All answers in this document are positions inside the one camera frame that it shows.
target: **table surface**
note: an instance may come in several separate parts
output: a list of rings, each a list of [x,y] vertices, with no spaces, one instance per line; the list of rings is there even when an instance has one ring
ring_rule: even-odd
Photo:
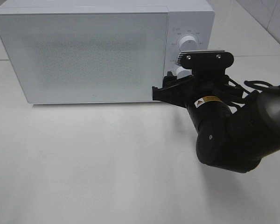
[[[280,55],[280,44],[235,0],[209,0],[216,12],[209,49],[235,56]],[[0,40],[0,60],[8,56]]]
[[[280,56],[227,74],[280,84]],[[0,224],[279,224],[280,151],[238,174],[201,164],[196,136],[164,103],[30,105],[0,61]]]

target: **yellow warning sticker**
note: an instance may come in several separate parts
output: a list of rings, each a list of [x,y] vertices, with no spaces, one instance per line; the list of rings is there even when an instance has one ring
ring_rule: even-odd
[[[195,102],[195,106],[196,106],[196,108],[198,108],[202,104],[205,104],[205,103],[210,102],[210,101],[221,101],[221,100],[216,96],[206,96],[206,97],[202,97],[202,98],[198,99]]]

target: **white microwave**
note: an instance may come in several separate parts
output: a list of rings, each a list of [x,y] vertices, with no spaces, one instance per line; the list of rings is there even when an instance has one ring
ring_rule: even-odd
[[[213,20],[206,0],[7,0],[0,38],[29,103],[149,102]]]

